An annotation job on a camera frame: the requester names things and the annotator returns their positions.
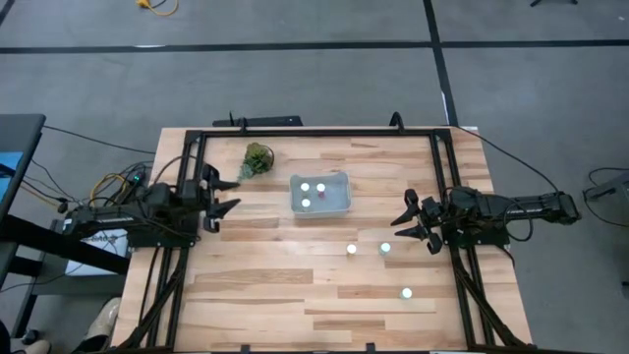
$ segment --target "blue object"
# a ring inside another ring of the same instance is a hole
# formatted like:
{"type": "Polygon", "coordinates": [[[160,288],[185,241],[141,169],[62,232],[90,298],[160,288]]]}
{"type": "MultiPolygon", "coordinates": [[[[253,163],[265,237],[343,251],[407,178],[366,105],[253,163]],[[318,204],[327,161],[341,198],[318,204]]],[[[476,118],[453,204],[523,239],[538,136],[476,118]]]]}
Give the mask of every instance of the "blue object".
{"type": "MultiPolygon", "coordinates": [[[[0,152],[0,164],[12,168],[15,171],[22,159],[22,155],[21,152],[0,152]]],[[[0,203],[4,200],[4,195],[7,193],[11,178],[11,176],[0,177],[0,203]]]]}

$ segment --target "green plant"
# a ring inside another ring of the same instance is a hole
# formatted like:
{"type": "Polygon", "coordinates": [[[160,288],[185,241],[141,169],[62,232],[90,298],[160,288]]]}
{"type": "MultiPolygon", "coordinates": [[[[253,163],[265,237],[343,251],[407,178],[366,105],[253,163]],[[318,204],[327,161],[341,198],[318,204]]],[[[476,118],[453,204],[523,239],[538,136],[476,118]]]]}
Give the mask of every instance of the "green plant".
{"type": "Polygon", "coordinates": [[[257,174],[270,171],[271,167],[273,167],[274,157],[273,150],[270,147],[258,143],[247,145],[245,160],[240,167],[238,180],[242,181],[257,174]]]}

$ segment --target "person's foot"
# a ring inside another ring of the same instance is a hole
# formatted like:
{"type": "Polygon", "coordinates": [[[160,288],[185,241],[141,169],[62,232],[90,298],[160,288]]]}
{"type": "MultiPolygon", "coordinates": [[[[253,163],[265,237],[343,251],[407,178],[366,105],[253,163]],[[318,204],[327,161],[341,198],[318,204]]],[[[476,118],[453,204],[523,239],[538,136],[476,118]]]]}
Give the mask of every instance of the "person's foot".
{"type": "Polygon", "coordinates": [[[111,336],[111,331],[114,329],[114,324],[118,318],[118,310],[120,310],[120,298],[109,300],[100,310],[96,320],[89,326],[86,339],[97,335],[111,336]]]}
{"type": "Polygon", "coordinates": [[[50,345],[50,342],[47,340],[37,340],[37,342],[29,345],[28,347],[26,347],[24,350],[21,350],[20,352],[23,352],[25,354],[48,354],[50,353],[50,348],[52,347],[52,345],[50,345]]]}

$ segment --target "yellow cable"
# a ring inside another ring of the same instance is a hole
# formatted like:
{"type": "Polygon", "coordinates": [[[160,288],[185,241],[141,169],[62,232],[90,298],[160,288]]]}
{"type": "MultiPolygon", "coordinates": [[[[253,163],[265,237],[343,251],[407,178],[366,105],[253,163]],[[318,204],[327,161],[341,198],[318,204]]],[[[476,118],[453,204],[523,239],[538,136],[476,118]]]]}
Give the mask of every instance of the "yellow cable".
{"type": "Polygon", "coordinates": [[[94,185],[94,188],[91,189],[91,192],[89,192],[89,204],[92,205],[94,203],[94,198],[96,198],[96,191],[98,190],[98,188],[105,182],[107,182],[108,180],[112,179],[112,178],[116,178],[118,180],[120,180],[120,182],[122,182],[122,191],[120,193],[124,193],[125,190],[127,189],[127,180],[125,180],[125,178],[117,173],[109,173],[106,174],[100,181],[98,181],[98,183],[96,183],[94,185]]]}
{"type": "Polygon", "coordinates": [[[47,200],[47,199],[45,199],[44,197],[42,197],[42,196],[40,196],[39,194],[37,194],[35,191],[32,191],[31,189],[29,189],[29,188],[27,188],[27,187],[25,187],[25,186],[20,186],[20,188],[22,188],[23,190],[25,190],[25,191],[27,191],[27,192],[31,193],[34,197],[38,198],[38,199],[39,199],[39,200],[41,200],[42,202],[44,202],[44,203],[46,203],[46,204],[48,204],[48,205],[50,205],[50,206],[54,207],[54,208],[55,208],[55,210],[57,209],[57,207],[58,207],[58,206],[57,206],[56,204],[54,204],[54,203],[52,203],[52,202],[48,201],[48,200],[47,200]]]}
{"type": "Polygon", "coordinates": [[[179,9],[179,0],[175,0],[175,7],[173,8],[172,11],[167,12],[167,13],[155,11],[155,9],[153,9],[153,7],[150,6],[150,0],[136,0],[136,4],[138,4],[138,6],[142,8],[149,9],[153,14],[157,16],[170,16],[176,13],[177,10],[179,9]]]}

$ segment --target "wooden table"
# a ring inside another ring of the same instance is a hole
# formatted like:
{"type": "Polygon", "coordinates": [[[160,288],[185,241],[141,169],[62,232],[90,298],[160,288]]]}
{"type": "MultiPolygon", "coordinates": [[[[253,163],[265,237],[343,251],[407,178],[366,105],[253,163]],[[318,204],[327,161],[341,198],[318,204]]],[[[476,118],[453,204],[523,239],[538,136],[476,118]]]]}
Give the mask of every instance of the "wooden table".
{"type": "MultiPolygon", "coordinates": [[[[153,177],[181,154],[185,131],[162,131],[153,177]]],[[[481,142],[457,130],[452,134],[463,185],[491,192],[481,142]]],[[[222,221],[219,234],[200,231],[202,241],[188,262],[176,350],[239,350],[241,344],[252,350],[364,350],[366,342],[392,350],[466,348],[447,249],[431,256],[425,242],[396,237],[389,227],[405,209],[407,188],[420,199],[438,195],[427,138],[209,139],[205,161],[219,169],[221,179],[235,180],[252,141],[275,151],[275,165],[220,196],[242,202],[222,221]],[[295,219],[290,176],[333,171],[350,175],[349,213],[295,219]],[[378,254],[382,242],[392,246],[385,257],[378,254]],[[348,257],[350,243],[358,252],[348,257]],[[399,298],[404,287],[413,290],[412,299],[399,298]]],[[[175,164],[162,180],[175,183],[177,172],[175,164]]],[[[495,247],[478,247],[478,253],[489,302],[517,336],[530,341],[511,261],[495,247]]],[[[142,249],[132,257],[113,344],[138,323],[152,254],[142,249]]],[[[470,302],[482,343],[478,309],[470,302]]],[[[165,341],[169,308],[158,343],[165,341]]]]}

